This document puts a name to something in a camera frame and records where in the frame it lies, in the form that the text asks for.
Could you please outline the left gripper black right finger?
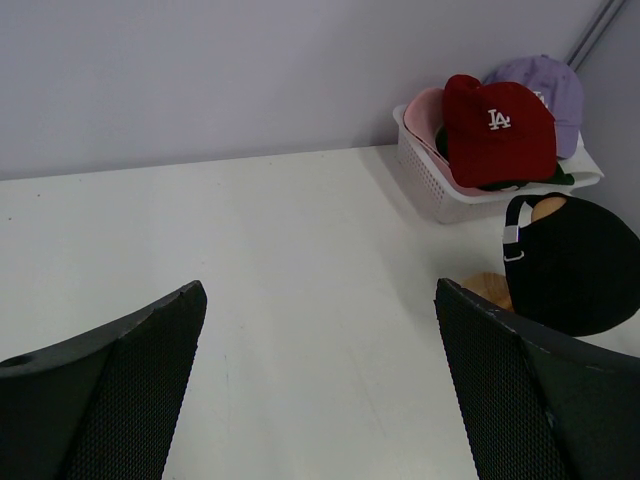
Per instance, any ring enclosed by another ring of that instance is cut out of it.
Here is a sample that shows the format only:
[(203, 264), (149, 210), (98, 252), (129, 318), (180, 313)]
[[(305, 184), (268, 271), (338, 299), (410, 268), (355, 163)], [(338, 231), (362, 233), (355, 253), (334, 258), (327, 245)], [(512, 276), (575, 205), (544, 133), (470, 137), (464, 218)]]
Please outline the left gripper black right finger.
[(639, 360), (441, 278), (436, 316), (481, 479), (636, 479)]

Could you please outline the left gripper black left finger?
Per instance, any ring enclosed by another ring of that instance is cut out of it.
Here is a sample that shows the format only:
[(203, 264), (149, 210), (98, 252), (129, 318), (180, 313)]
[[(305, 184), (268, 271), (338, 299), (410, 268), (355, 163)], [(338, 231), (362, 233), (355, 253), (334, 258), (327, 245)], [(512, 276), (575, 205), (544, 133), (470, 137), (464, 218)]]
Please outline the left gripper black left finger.
[(193, 281), (2, 361), (2, 478), (162, 478), (206, 309)]

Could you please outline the wooden hat stand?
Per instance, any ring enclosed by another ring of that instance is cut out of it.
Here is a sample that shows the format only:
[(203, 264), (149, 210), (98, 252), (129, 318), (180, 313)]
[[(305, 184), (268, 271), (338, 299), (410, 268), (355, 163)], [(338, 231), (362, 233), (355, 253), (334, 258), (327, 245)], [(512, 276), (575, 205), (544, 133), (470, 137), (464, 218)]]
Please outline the wooden hat stand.
[[(552, 215), (562, 208), (565, 203), (566, 199), (564, 197), (549, 197), (532, 207), (529, 216), (521, 214), (521, 217), (530, 223), (537, 222)], [(462, 286), (507, 311), (514, 311), (508, 283), (504, 275), (491, 272), (477, 273), (463, 280)]]

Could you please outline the red LA baseball cap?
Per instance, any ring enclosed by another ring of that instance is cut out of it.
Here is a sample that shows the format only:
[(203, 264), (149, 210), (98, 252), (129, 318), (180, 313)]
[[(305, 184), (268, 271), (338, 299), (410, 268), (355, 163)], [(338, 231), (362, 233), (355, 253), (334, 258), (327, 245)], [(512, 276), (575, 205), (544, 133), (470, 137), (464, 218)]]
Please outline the red LA baseball cap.
[(442, 116), (448, 163), (458, 185), (538, 182), (554, 175), (555, 119), (526, 86), (484, 85), (472, 76), (454, 75), (443, 91)]

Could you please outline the black baseball cap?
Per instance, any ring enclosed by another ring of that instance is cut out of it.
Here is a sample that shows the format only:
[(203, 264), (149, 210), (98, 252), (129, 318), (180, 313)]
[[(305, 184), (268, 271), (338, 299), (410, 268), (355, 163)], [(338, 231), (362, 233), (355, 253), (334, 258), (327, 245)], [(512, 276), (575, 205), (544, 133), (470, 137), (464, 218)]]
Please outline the black baseball cap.
[(639, 310), (639, 238), (600, 205), (559, 192), (518, 195), (506, 209), (502, 249), (522, 317), (583, 337)]

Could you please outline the dark green NY baseball cap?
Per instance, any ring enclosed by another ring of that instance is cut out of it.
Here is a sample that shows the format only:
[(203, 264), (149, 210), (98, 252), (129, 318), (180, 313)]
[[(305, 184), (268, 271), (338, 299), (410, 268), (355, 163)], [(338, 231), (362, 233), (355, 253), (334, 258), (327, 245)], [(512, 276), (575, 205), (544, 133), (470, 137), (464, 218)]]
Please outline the dark green NY baseball cap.
[[(438, 153), (444, 159), (445, 163), (448, 164), (448, 135), (446, 129), (443, 126), (440, 126), (436, 132), (435, 143)], [(572, 186), (575, 183), (575, 178), (573, 175), (565, 173), (562, 169), (562, 166), (559, 163), (556, 163), (556, 170), (554, 174), (551, 177), (542, 180), (541, 183), (549, 185)], [(480, 186), (479, 189), (486, 192), (514, 191), (521, 189), (527, 185), (527, 181), (505, 181)]]

